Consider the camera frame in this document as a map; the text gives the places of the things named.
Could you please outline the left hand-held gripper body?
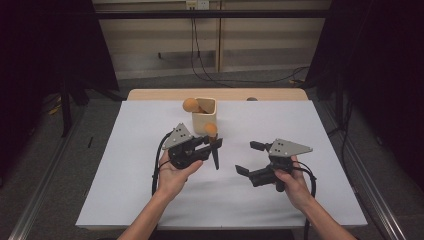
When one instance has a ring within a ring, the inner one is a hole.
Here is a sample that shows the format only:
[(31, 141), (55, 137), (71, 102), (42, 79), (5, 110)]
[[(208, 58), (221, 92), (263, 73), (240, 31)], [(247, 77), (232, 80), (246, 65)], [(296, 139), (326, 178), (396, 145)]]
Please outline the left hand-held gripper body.
[(211, 147), (207, 145), (193, 146), (193, 136), (183, 123), (179, 123), (168, 135), (163, 150), (168, 151), (170, 163), (177, 169), (185, 169), (197, 160), (208, 160)]

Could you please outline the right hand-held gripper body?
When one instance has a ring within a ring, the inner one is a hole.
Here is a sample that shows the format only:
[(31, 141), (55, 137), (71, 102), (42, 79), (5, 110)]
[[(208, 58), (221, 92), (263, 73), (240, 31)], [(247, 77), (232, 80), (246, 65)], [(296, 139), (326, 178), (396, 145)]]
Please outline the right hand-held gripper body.
[(292, 156), (312, 152), (311, 147), (283, 139), (276, 139), (271, 144), (268, 153), (270, 163), (263, 169), (249, 173), (249, 180), (254, 187), (275, 184), (278, 192), (285, 190), (285, 184), (279, 180), (274, 171), (276, 169), (291, 173), (294, 170)]

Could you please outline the small makeup brush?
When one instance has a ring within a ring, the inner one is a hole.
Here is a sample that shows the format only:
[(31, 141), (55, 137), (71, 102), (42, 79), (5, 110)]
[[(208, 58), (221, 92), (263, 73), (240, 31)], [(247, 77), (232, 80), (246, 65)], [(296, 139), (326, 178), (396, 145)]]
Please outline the small makeup brush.
[[(217, 139), (218, 128), (215, 123), (206, 123), (204, 126), (204, 130), (207, 136), (209, 137), (209, 144), (211, 140)], [(219, 169), (219, 156), (218, 155), (216, 157), (213, 156), (213, 160), (214, 160), (215, 168)]]

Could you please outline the cream square cup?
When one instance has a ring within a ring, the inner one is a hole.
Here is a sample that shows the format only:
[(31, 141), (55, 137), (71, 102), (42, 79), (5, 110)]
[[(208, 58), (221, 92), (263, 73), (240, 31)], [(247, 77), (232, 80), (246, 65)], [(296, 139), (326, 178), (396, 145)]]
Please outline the cream square cup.
[(192, 125), (196, 134), (205, 134), (204, 126), (217, 122), (217, 102), (214, 98), (197, 98), (198, 111), (192, 113)]

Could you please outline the large makeup brush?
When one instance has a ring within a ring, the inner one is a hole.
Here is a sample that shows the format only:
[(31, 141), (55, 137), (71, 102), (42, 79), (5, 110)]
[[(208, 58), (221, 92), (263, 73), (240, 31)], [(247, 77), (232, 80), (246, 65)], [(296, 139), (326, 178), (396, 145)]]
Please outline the large makeup brush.
[(186, 112), (191, 112), (191, 113), (207, 113), (206, 110), (204, 110), (197, 99), (195, 98), (187, 98), (184, 100), (183, 102), (183, 109)]

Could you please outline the person's left hand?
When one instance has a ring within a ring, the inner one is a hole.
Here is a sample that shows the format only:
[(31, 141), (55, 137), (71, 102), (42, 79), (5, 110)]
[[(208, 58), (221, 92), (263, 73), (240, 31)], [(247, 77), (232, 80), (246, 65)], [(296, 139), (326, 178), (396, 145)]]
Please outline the person's left hand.
[(159, 160), (159, 185), (157, 192), (168, 201), (172, 201), (183, 189), (185, 182), (203, 165), (201, 160), (195, 161), (185, 169), (177, 169), (170, 163), (168, 151)]

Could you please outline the person's right hand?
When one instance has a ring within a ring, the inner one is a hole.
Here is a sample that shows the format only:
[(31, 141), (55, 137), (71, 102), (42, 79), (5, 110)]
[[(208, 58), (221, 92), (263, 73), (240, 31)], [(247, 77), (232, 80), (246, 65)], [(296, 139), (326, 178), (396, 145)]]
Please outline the person's right hand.
[(303, 173), (295, 170), (291, 173), (275, 170), (274, 174), (284, 182), (286, 194), (292, 205), (302, 213), (307, 213), (313, 206), (314, 199), (307, 188)]

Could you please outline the wooden table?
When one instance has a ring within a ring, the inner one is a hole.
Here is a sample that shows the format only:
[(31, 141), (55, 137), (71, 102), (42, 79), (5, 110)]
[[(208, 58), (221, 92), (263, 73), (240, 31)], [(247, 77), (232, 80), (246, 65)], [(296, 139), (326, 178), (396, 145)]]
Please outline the wooden table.
[(185, 100), (206, 97), (218, 101), (306, 101), (306, 92), (298, 88), (193, 88), (193, 89), (133, 89), (128, 100)]

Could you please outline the black metal stand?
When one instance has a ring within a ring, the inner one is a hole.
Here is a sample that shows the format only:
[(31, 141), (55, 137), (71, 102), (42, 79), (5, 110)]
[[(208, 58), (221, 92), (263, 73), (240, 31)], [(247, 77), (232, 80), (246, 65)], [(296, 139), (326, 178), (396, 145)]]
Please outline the black metal stand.
[(343, 129), (343, 76), (339, 74), (335, 90), (335, 118), (338, 129)]
[(71, 115), (71, 106), (70, 106), (69, 85), (65, 77), (63, 77), (61, 80), (60, 88), (61, 88), (60, 96), (61, 96), (62, 119), (63, 119), (62, 136), (66, 137), (72, 128), (72, 115)]

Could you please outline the black horizontal bar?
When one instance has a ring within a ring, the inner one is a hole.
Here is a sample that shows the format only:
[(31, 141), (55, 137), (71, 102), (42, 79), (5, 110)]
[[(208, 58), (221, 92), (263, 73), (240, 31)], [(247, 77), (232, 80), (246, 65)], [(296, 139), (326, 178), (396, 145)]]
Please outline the black horizontal bar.
[(99, 19), (326, 18), (329, 10), (97, 11)]

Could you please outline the aluminium floor rail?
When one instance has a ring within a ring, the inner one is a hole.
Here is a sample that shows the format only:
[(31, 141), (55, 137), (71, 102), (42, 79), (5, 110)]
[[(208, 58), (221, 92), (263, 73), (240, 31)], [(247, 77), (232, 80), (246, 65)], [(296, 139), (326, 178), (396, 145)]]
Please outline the aluminium floor rail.
[(59, 141), (8, 240), (77, 239), (75, 222), (87, 191), (86, 174), (77, 167), (85, 138), (76, 125)]
[[(334, 126), (334, 129), (328, 133), (328, 136), (337, 136), (339, 139), (339, 162), (348, 179), (349, 184), (351, 185), (352, 190), (354, 191), (356, 198), (364, 207), (366, 214), (372, 220), (374, 226), (379, 231), (384, 240), (407, 240), (397, 218), (393, 214), (383, 195), (377, 189), (377, 186), (366, 170), (362, 159), (350, 141), (348, 137), (348, 131), (344, 128), (337, 128), (335, 110), (331, 107), (330, 103), (327, 102), (322, 104), (322, 108), (325, 110), (328, 118)], [(366, 198), (372, 205), (372, 209), (375, 212), (378, 220), (373, 217), (370, 209), (366, 206), (364, 198), (360, 194), (357, 186), (354, 184), (354, 181), (351, 177), (351, 172), (355, 173), (356, 179), (359, 182), (359, 186), (362, 188)]]

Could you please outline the white wall socket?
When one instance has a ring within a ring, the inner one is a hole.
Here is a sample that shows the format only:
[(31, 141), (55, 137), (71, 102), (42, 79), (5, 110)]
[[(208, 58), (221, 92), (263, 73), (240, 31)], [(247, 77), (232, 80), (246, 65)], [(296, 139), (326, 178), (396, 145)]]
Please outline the white wall socket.
[(209, 10), (210, 1), (209, 0), (186, 0), (186, 9), (187, 10)]

